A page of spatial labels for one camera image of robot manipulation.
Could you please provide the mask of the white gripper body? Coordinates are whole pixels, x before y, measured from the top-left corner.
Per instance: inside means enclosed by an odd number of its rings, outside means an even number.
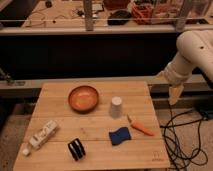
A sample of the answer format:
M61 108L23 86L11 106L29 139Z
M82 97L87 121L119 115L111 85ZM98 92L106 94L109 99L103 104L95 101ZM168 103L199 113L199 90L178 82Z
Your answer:
M190 77L190 70L180 65L168 63L167 66L157 75L159 79L165 79L169 85L179 86L186 82Z

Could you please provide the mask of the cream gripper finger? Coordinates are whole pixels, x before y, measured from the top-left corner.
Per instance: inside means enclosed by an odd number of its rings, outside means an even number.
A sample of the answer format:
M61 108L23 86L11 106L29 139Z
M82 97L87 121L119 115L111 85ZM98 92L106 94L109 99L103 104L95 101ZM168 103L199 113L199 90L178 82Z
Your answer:
M169 104L170 105L174 105L177 103L183 89L184 89L183 85L169 87Z

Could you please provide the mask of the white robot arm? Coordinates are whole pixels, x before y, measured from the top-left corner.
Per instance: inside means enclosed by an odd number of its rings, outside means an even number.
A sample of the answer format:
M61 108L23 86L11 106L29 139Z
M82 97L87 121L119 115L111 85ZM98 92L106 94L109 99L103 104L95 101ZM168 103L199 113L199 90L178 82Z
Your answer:
M184 83L198 67L207 83L213 86L213 30L181 33L176 41L177 53L156 77L169 84L169 104L177 103Z

